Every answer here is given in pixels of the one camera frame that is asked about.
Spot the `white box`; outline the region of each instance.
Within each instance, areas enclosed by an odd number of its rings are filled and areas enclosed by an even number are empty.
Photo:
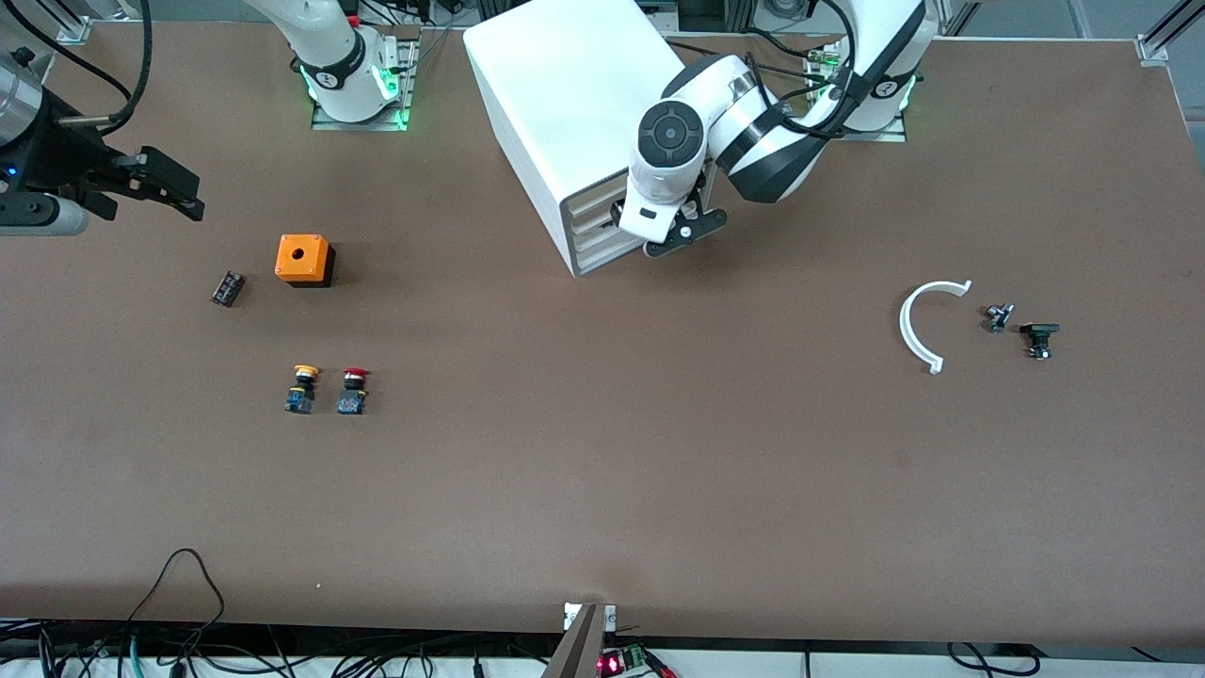
[[[643,244],[611,223],[641,116],[682,70],[631,0],[531,0],[465,31],[494,135],[572,275]]]

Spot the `blue terminal block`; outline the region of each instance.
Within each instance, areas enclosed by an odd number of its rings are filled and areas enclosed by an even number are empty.
[[[358,367],[349,367],[343,371],[343,391],[339,395],[339,414],[364,414],[364,382],[368,379],[368,371]]]
[[[284,409],[293,414],[310,414],[313,412],[313,384],[318,381],[316,367],[299,365],[293,369],[296,373],[296,385],[289,389],[289,396],[284,401]]]

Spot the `orange box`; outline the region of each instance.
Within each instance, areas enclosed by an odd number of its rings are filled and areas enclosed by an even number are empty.
[[[281,235],[276,276],[293,287],[330,287],[335,248],[316,232]]]

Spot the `table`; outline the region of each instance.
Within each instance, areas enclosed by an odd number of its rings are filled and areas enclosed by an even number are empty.
[[[133,82],[136,31],[86,53]],[[124,618],[190,546],[235,621],[553,631],[598,600],[647,635],[1205,639],[1205,181],[1131,45],[937,42],[906,145],[836,143],[780,205],[721,182],[723,232],[583,279],[458,34],[392,135],[310,131],[270,25],[155,46],[112,142],[196,171],[205,220],[123,201],[0,243],[0,614]],[[293,231],[334,288],[274,277]],[[930,377],[897,312],[941,278],[974,287],[915,308]],[[1052,361],[980,326],[999,302],[1063,324]],[[334,414],[346,366],[366,417]],[[146,609],[211,613],[184,566]]]

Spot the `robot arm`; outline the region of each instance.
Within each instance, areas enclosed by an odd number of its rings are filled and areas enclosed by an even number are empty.
[[[364,122],[399,96],[387,76],[398,65],[396,40],[370,26],[352,28],[337,0],[245,2],[281,29],[298,57],[310,95],[331,118]]]
[[[846,22],[850,55],[800,118],[733,55],[692,63],[645,113],[619,226],[665,242],[706,158],[746,200],[777,202],[844,129],[881,129],[899,111],[936,34],[925,0],[824,0]]]

